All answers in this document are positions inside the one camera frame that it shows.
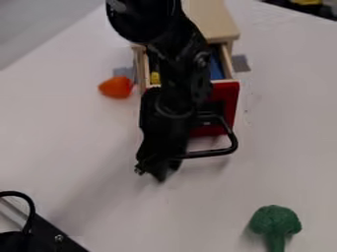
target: drawer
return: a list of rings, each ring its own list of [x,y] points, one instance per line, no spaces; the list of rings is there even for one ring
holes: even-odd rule
[[[226,77],[223,80],[212,81],[212,83],[218,84],[218,83],[232,82],[234,71],[231,56],[230,53],[228,52],[227,46],[225,44],[215,44],[212,46],[216,48],[216,51],[219,54],[219,59],[222,65],[221,67]],[[137,68],[137,82],[140,86],[141,94],[147,89],[160,87],[161,85],[151,84],[150,63],[145,47],[133,45],[132,49],[135,55],[135,63]]]

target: toy broccoli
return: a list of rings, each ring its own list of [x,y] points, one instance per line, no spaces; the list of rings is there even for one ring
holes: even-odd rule
[[[255,233],[265,235],[269,252],[284,252],[286,237],[300,232],[302,225],[292,210],[269,206],[256,211],[249,228]]]

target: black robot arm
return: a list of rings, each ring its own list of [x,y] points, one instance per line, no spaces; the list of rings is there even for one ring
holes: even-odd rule
[[[212,93],[210,49],[180,0],[106,0],[111,25],[159,58],[161,88],[143,95],[137,154],[140,172],[159,180],[163,163],[184,154],[198,106]]]

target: white tabletop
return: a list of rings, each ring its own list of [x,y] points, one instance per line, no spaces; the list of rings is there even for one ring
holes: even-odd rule
[[[97,92],[132,53],[99,8],[0,73],[1,189],[32,195],[39,213],[95,252],[264,251],[243,231],[270,204],[303,221],[287,251],[333,251],[336,24],[228,5],[242,31],[235,54],[253,69],[239,75],[234,155],[187,161],[161,186],[133,173],[139,97]]]

